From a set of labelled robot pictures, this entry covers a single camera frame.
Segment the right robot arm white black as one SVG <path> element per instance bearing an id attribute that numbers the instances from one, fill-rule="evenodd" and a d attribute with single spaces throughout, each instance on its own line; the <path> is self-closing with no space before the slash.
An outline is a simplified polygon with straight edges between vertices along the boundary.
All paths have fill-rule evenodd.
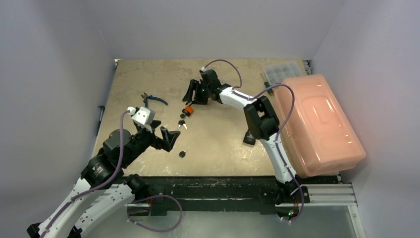
<path id="1" fill-rule="evenodd" d="M 200 80 L 190 80 L 183 102 L 206 105 L 212 99 L 243 110 L 249 132 L 261 142 L 273 165 L 279 198 L 285 202 L 291 201 L 297 196 L 297 190 L 301 191 L 302 188 L 297 180 L 297 172 L 281 148 L 280 132 L 286 123 L 280 123 L 268 97 L 263 92 L 252 97 L 229 84 L 221 84 L 212 69 L 203 68 L 200 74 Z"/>

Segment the black key bunch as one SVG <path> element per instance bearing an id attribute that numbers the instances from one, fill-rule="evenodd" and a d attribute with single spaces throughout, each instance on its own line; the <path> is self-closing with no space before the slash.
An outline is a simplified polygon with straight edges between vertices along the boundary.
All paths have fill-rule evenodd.
<path id="1" fill-rule="evenodd" d="M 180 115 L 180 120 L 178 121 L 177 130 L 179 130 L 181 127 L 185 128 L 185 129 L 188 129 L 187 125 L 186 125 L 186 122 L 185 122 L 185 118 L 186 118 L 185 114 Z"/>

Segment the orange black padlock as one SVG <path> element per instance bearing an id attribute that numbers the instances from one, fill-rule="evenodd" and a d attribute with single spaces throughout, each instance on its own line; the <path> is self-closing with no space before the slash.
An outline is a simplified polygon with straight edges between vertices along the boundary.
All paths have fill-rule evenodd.
<path id="1" fill-rule="evenodd" d="M 190 117 L 192 115 L 192 113 L 194 112 L 194 109 L 191 106 L 186 106 L 183 110 L 182 113 L 187 116 Z"/>

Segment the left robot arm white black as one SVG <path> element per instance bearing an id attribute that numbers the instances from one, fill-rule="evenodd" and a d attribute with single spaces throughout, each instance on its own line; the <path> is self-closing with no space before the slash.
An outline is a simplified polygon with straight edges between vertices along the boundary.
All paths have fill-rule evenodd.
<path id="1" fill-rule="evenodd" d="M 123 206 L 134 202 L 164 200 L 162 192 L 152 191 L 138 175 L 125 176 L 128 167 L 146 149 L 171 151 L 179 131 L 161 127 L 162 137 L 155 135 L 159 120 L 150 124 L 136 124 L 137 133 L 124 128 L 113 131 L 98 154 L 89 160 L 70 194 L 45 221 L 31 224 L 27 234 L 31 238 L 84 238 L 104 219 Z"/>

